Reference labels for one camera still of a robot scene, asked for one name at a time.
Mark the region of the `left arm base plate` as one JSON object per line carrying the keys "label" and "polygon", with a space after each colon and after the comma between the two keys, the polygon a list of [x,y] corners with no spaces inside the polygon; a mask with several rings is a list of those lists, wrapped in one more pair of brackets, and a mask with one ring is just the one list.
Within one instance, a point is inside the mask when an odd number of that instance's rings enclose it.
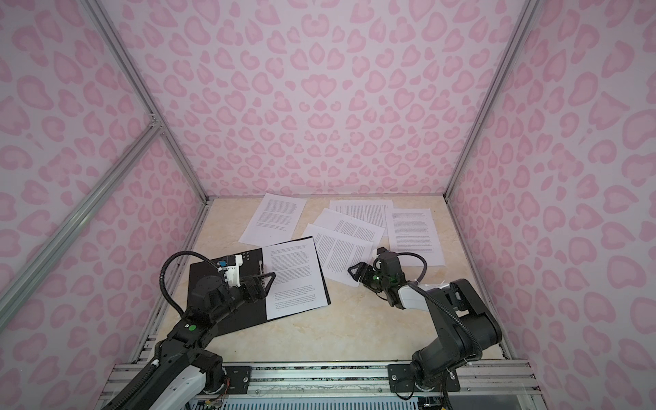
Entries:
{"label": "left arm base plate", "polygon": [[253,368],[250,366],[215,367],[205,373],[203,392],[208,395],[245,395]]}

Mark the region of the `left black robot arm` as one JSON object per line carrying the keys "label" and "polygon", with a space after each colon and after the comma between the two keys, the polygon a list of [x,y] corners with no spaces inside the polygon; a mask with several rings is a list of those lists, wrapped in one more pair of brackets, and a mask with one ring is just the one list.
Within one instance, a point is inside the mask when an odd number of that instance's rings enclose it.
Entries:
{"label": "left black robot arm", "polygon": [[186,397],[169,408],[179,408],[201,392],[226,393],[230,379],[220,355],[207,350],[219,336],[220,323],[244,304],[268,296],[275,273],[249,276],[230,286],[224,274],[200,279],[187,299],[180,321],[155,345],[154,356],[106,409],[149,409],[166,391]]}

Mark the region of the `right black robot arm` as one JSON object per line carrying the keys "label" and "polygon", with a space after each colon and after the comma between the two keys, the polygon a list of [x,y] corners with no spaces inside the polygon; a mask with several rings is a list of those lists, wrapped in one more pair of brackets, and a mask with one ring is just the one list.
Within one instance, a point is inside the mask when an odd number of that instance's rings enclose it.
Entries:
{"label": "right black robot arm", "polygon": [[456,370],[481,360],[483,352],[502,341],[501,327],[473,285],[461,278],[444,285],[423,285],[428,261],[413,252],[378,249],[373,263],[348,269],[389,306],[430,314],[436,338],[416,351],[409,364],[409,382],[423,391],[444,388]]}

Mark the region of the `blue A4 clip folder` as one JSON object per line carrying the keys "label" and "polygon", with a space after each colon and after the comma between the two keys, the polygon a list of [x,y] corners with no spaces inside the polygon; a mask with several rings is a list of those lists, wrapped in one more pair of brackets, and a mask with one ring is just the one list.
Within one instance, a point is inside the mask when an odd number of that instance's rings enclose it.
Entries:
{"label": "blue A4 clip folder", "polygon": [[184,318],[218,337],[330,304],[314,240],[304,237],[193,264]]}

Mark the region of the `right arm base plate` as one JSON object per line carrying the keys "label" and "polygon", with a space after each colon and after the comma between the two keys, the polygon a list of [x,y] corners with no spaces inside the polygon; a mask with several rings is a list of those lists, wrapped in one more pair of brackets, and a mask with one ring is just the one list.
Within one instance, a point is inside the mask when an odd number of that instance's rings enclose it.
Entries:
{"label": "right arm base plate", "polygon": [[396,363],[386,366],[389,389],[393,393],[459,392],[461,384],[456,371],[425,372],[415,363]]}

